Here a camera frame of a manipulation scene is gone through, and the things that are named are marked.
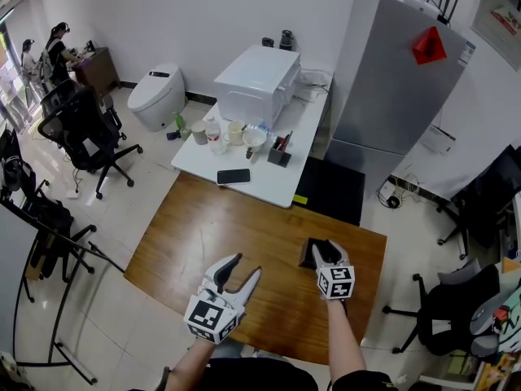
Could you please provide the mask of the white paper box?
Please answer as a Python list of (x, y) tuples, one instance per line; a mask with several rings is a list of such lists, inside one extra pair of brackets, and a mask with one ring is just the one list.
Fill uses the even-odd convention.
[(430, 124), (420, 138), (420, 143), (432, 152), (446, 155), (455, 146), (456, 139), (441, 128)]

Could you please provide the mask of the silver refrigerator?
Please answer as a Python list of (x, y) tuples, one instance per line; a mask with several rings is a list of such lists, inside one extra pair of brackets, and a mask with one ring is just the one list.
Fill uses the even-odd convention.
[[(412, 47), (437, 27), (447, 58), (418, 65)], [(353, 0), (331, 87), (327, 161), (377, 191), (423, 136), (465, 71), (467, 40), (399, 0)]]

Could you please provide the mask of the grey cup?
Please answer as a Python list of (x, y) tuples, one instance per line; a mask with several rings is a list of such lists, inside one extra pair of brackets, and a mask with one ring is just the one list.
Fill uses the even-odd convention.
[(206, 121), (195, 121), (191, 127), (191, 135), (198, 145), (204, 145), (208, 143), (208, 137), (206, 134)]

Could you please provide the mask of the black router with antennas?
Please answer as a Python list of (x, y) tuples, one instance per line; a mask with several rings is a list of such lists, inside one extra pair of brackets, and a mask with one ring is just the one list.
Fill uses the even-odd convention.
[(450, 28), (458, 3), (459, 0), (427, 0), (437, 10), (437, 20)]

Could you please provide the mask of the black low cabinet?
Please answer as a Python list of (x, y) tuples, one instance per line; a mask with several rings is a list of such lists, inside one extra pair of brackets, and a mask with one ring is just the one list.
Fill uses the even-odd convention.
[(365, 180), (363, 173), (309, 156), (292, 203), (359, 226)]

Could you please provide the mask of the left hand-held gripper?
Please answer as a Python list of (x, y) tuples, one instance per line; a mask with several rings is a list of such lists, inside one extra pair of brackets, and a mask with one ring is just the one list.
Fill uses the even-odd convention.
[(224, 257), (205, 271), (198, 293), (190, 297), (183, 318), (192, 335), (219, 345), (240, 324), (262, 275), (259, 266), (237, 289), (224, 289), (242, 256), (236, 253)]

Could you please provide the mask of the person's right forearm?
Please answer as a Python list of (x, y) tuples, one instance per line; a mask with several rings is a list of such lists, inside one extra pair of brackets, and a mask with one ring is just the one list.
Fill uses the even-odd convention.
[(326, 300), (328, 315), (328, 362), (331, 384), (356, 371), (364, 371), (366, 362), (353, 334), (344, 304)]

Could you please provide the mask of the white toilet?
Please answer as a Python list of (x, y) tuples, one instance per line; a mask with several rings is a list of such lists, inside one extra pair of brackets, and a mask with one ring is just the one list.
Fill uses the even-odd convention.
[(181, 69), (175, 63), (154, 67), (134, 87), (127, 105), (147, 130), (157, 132), (168, 127), (186, 105)]

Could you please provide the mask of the brown wooden cabinet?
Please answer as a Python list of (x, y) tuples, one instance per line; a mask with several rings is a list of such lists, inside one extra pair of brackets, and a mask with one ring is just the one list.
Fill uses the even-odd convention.
[(74, 64), (72, 71), (81, 85), (94, 89), (99, 99), (109, 94), (112, 89), (122, 87), (107, 47), (96, 48), (90, 57), (84, 58), (80, 64)]

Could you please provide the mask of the person's left forearm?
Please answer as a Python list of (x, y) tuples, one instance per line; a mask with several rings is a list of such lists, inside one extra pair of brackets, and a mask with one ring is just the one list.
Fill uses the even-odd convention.
[(197, 338), (170, 371), (165, 391), (194, 391), (216, 347), (209, 341)]

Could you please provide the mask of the red diamond paper sticker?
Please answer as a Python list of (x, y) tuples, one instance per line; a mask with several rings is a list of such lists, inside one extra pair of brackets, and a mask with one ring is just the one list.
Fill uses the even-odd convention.
[(447, 58), (443, 42), (435, 26), (430, 27), (418, 38), (412, 47), (412, 52), (418, 65)]

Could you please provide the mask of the wall notice panel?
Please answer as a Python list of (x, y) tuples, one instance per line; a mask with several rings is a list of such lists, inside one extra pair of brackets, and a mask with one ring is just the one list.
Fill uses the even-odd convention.
[(471, 28), (521, 72), (521, 0), (479, 0)]

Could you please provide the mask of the black office chair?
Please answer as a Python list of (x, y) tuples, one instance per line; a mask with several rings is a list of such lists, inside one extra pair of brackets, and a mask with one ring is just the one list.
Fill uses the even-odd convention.
[(393, 348), (392, 353), (405, 352), (413, 339), (418, 338), (435, 356), (461, 350), (484, 362), (493, 362), (499, 354), (499, 334), (493, 330), (493, 313), (503, 298), (497, 267), (482, 268), (475, 259), (454, 272), (439, 273), (438, 278), (440, 283), (427, 291), (422, 276), (412, 275), (419, 289), (418, 311), (383, 307), (385, 314), (398, 314), (416, 321), (406, 342)]
[(509, 145), (450, 201), (437, 205), (436, 211), (446, 212), (456, 226), (436, 243), (442, 246), (455, 235), (461, 235), (461, 259), (468, 256), (470, 238), (483, 248), (491, 248), (500, 229), (506, 227), (509, 205), (520, 192), (521, 146), (515, 148)]
[(101, 187), (110, 169), (122, 175), (128, 187), (134, 186), (134, 180), (117, 161), (133, 151), (141, 154), (143, 149), (138, 144), (119, 149), (120, 125), (111, 119), (110, 112), (101, 111), (92, 87), (68, 79), (51, 90), (41, 106), (43, 119), (38, 133), (64, 149), (75, 169), (100, 172), (97, 199), (103, 198)]

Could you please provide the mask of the small black object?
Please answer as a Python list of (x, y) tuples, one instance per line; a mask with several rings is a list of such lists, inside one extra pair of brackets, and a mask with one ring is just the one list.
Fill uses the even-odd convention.
[(317, 267), (313, 257), (313, 246), (320, 248), (325, 244), (326, 241), (324, 239), (308, 238), (302, 247), (298, 266), (310, 270), (316, 270)]

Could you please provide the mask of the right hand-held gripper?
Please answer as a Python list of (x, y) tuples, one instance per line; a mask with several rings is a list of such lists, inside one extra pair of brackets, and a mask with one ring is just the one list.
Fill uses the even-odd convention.
[(321, 297), (325, 300), (350, 298), (355, 284), (355, 271), (353, 266), (346, 266), (350, 264), (347, 251), (328, 239), (326, 243), (313, 244), (312, 255)]

